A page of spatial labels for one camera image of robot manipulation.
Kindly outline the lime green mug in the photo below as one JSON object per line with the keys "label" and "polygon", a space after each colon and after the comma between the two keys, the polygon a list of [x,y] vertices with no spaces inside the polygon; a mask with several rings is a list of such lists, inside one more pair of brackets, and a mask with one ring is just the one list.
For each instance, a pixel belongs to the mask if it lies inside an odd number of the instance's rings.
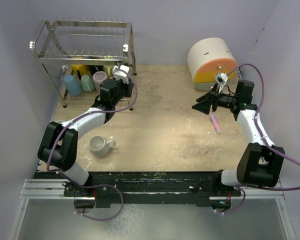
{"label": "lime green mug", "polygon": [[[113,60],[113,57],[108,55],[108,56],[104,56],[103,57],[104,60]],[[103,66],[104,68],[104,72],[107,73],[107,76],[108,77],[112,77],[113,76],[113,73],[112,73],[112,69],[113,69],[114,65],[113,64],[110,64],[109,61],[107,62],[106,65]]]}

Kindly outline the lilac mug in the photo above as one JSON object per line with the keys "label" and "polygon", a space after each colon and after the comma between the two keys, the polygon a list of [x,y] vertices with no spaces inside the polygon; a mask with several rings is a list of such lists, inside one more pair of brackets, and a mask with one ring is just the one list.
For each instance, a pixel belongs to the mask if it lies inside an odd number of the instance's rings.
{"label": "lilac mug", "polygon": [[111,71],[111,72],[112,72],[112,76],[113,76],[114,78],[119,78],[119,77],[121,76],[119,69],[120,69],[120,67],[117,66],[117,65],[115,65],[115,66],[112,68],[112,71]]}

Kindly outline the yellow mug black handle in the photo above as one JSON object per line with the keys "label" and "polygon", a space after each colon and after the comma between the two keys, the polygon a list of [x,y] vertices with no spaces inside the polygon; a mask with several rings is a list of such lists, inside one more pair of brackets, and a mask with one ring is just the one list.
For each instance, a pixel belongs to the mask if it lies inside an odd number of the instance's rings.
{"label": "yellow mug black handle", "polygon": [[83,75],[90,75],[89,67],[85,64],[71,64],[72,71],[79,79]]}

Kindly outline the blue cup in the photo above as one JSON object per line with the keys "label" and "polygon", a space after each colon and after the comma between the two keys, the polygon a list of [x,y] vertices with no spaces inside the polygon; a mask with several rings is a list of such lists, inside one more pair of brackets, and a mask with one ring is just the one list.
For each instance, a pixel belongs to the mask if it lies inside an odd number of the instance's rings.
{"label": "blue cup", "polygon": [[66,74],[63,77],[63,82],[66,90],[71,96],[79,96],[82,93],[81,85],[73,75]]}

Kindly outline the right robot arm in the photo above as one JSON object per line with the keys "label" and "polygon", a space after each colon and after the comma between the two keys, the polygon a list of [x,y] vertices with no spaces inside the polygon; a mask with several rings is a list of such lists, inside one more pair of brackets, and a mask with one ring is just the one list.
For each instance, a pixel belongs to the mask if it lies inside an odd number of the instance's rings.
{"label": "right robot arm", "polygon": [[255,116],[257,105],[252,104],[252,93],[255,84],[248,80],[239,80],[235,93],[219,93],[218,85],[205,95],[197,98],[192,109],[208,115],[218,107],[229,109],[235,121],[240,125],[247,147],[236,169],[220,170],[220,179],[212,183],[212,190],[218,196],[225,195],[230,186],[255,185],[258,187],[276,186],[284,158],[273,150],[267,148],[263,138],[266,134],[260,134],[255,121],[263,131],[260,117]]}

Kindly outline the purple mug black handle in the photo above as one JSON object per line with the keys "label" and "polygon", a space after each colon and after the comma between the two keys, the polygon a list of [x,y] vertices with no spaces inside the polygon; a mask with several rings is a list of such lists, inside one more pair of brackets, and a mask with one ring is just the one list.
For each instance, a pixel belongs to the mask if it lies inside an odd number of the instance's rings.
{"label": "purple mug black handle", "polygon": [[101,84],[107,79],[108,75],[104,71],[97,71],[96,73],[94,73],[94,75],[92,76],[92,81],[97,92],[100,92]]}

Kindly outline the grey speckled mug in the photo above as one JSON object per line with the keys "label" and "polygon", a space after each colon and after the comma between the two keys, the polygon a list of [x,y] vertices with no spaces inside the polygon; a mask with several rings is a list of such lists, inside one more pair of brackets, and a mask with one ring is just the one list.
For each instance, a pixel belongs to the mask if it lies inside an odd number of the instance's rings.
{"label": "grey speckled mug", "polygon": [[99,135],[92,137],[88,143],[90,152],[96,157],[104,157],[115,145],[114,139],[107,140]]}

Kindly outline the teal cup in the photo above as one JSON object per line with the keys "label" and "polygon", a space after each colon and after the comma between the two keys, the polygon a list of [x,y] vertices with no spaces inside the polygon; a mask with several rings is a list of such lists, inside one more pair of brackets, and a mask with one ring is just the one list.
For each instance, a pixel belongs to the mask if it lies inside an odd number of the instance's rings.
{"label": "teal cup", "polygon": [[95,89],[93,80],[88,74],[81,76],[81,87],[85,92],[92,92]]}

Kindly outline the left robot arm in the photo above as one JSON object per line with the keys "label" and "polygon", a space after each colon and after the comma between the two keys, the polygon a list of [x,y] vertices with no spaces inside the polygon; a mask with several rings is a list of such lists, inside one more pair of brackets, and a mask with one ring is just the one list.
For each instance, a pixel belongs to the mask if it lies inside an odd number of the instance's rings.
{"label": "left robot arm", "polygon": [[37,157],[46,163],[48,172],[59,172],[76,183],[75,190],[81,196],[91,194],[93,184],[88,180],[90,174],[76,161],[78,140],[109,122],[115,113],[132,107],[135,99],[127,107],[116,109],[122,98],[130,98],[133,90],[137,90],[133,77],[129,74],[126,77],[127,82],[120,77],[105,80],[100,94],[86,112],[63,123],[52,121],[46,126]]}

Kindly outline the black mug white interior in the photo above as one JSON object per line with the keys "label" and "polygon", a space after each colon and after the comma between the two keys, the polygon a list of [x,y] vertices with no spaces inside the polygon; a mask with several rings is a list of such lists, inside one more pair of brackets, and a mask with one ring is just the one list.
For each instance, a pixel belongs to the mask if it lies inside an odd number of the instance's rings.
{"label": "black mug white interior", "polygon": [[[89,56],[88,59],[96,60],[96,59],[99,59],[99,57]],[[90,75],[93,76],[97,72],[104,71],[104,66],[103,65],[88,65],[88,69],[89,69]]]}

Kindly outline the metal dish rack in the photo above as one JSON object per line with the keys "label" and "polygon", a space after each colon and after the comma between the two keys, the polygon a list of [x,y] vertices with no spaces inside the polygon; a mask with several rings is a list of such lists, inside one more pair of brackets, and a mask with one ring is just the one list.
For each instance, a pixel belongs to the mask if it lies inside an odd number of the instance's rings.
{"label": "metal dish rack", "polygon": [[133,25],[119,20],[42,20],[29,42],[29,49],[44,70],[50,83],[53,79],[46,66],[126,65],[137,75]]}

